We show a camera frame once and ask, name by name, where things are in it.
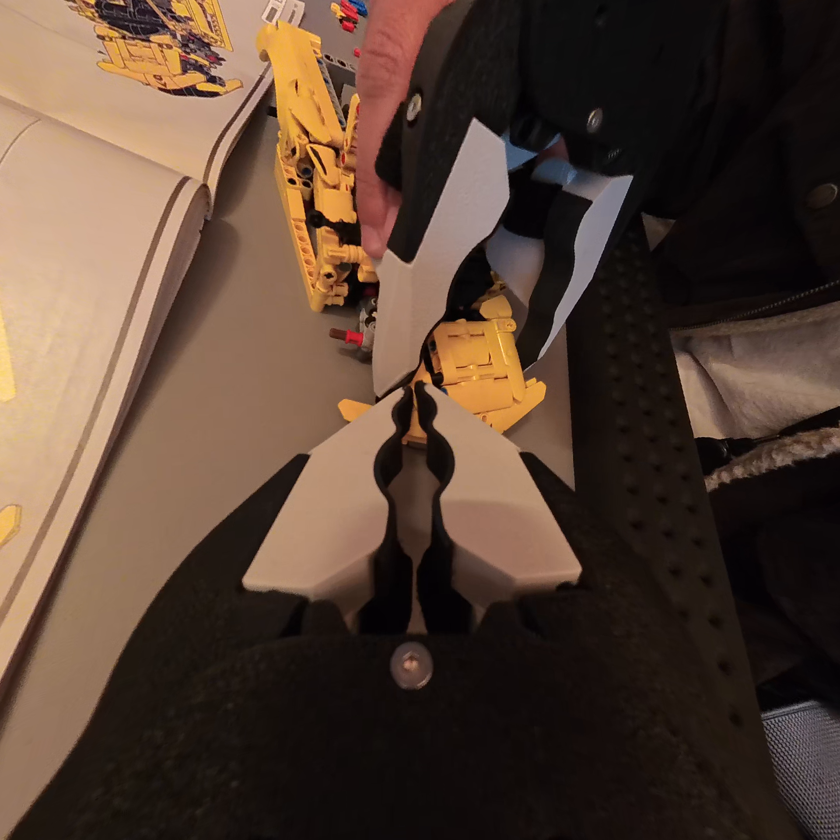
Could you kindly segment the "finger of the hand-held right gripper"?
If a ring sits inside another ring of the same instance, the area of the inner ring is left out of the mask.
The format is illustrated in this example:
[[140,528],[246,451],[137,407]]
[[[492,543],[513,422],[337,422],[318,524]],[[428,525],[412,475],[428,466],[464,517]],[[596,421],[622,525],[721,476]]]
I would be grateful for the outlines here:
[[416,255],[404,259],[388,249],[376,268],[376,397],[413,376],[427,335],[445,314],[459,268],[494,231],[508,199],[505,143],[472,119]]
[[488,241],[488,260],[527,309],[517,339],[522,364],[544,356],[590,285],[632,181],[590,172],[511,174],[511,199]]

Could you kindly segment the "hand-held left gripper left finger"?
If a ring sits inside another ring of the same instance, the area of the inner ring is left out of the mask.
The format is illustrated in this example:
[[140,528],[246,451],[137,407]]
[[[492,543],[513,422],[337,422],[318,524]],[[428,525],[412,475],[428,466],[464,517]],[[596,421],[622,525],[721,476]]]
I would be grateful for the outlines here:
[[251,592],[330,602],[361,633],[404,634],[413,562],[400,544],[391,484],[413,412],[404,387],[298,459],[301,469],[248,567]]

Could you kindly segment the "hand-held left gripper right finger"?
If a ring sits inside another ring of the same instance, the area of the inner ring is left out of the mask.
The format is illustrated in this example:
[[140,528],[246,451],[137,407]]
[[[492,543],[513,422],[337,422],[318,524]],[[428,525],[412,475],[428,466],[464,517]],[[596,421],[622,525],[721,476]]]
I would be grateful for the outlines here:
[[416,571],[426,631],[467,634],[496,603],[576,585],[581,563],[528,454],[435,386],[416,386],[416,408],[437,480]]

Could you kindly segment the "yellow toy brick car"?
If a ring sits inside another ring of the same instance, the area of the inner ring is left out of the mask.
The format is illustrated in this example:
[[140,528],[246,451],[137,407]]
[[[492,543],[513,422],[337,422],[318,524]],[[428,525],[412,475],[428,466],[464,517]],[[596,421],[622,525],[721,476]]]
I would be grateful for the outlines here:
[[[340,105],[318,36],[277,22],[259,31],[256,46],[274,77],[274,173],[308,305],[321,312],[356,304],[358,325],[329,335],[369,361],[379,282],[361,246],[355,205],[360,98],[354,93]],[[444,320],[429,333],[412,380],[446,390],[500,433],[546,392],[544,383],[525,379],[506,288],[477,248],[456,276]]]

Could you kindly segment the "grey mesh seat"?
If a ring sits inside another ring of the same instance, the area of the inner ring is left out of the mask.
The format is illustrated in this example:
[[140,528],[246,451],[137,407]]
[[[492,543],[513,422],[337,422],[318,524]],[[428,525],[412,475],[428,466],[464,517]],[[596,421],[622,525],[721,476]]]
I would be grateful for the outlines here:
[[817,700],[762,713],[782,800],[808,839],[839,838],[839,712]]

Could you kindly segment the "toy car instruction booklet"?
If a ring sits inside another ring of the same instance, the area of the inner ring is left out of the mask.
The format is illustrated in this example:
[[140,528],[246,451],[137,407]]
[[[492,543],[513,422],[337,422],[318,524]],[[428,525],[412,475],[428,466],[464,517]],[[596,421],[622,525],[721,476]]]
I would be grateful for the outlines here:
[[2,694],[270,86],[277,6],[2,2]]

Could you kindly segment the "white shirt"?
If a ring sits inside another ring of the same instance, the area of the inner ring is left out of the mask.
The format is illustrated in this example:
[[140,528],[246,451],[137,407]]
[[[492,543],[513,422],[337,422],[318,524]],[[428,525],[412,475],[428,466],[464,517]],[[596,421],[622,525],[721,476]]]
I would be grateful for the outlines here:
[[838,313],[670,335],[697,438],[761,438],[839,406]]

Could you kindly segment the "person's right hand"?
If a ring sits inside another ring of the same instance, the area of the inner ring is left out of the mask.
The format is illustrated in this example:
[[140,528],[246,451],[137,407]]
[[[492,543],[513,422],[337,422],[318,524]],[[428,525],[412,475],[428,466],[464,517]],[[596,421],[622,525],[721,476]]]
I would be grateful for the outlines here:
[[362,247],[381,259],[401,204],[397,190],[375,172],[385,132],[405,100],[414,62],[434,18],[449,1],[376,1],[356,76],[360,96],[356,162],[356,204]]

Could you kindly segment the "perforated panel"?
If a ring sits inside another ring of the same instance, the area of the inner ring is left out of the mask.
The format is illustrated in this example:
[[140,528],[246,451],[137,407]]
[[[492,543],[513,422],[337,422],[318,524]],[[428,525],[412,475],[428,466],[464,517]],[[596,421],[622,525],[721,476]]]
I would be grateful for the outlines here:
[[731,746],[774,788],[641,215],[602,259],[565,336],[574,486],[646,560],[703,660]]

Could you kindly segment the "grey desk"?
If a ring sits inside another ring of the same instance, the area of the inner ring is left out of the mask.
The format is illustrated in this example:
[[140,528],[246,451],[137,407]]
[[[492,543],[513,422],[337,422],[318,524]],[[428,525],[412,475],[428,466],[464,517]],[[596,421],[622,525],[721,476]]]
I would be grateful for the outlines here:
[[292,455],[367,400],[363,366],[308,310],[282,227],[267,94],[217,188],[98,494],[51,582],[2,715],[2,838],[87,726],[132,631],[178,564]]

